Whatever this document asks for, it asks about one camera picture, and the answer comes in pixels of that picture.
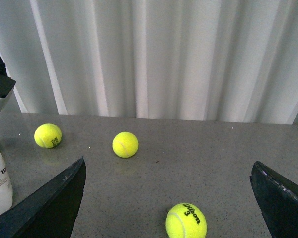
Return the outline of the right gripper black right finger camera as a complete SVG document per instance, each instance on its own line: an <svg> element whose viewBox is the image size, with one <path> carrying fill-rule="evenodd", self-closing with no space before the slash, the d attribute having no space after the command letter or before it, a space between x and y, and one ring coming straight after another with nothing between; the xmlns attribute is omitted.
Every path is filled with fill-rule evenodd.
<svg viewBox="0 0 298 238"><path fill-rule="evenodd" d="M259 161L250 183L271 236L298 238L298 185Z"/></svg>

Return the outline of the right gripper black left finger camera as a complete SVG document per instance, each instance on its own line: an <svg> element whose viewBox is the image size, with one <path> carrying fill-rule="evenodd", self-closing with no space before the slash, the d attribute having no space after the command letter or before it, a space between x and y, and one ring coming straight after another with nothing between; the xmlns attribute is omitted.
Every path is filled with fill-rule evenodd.
<svg viewBox="0 0 298 238"><path fill-rule="evenodd" d="M86 180L83 158L0 215L0 238L69 238Z"/></svg>

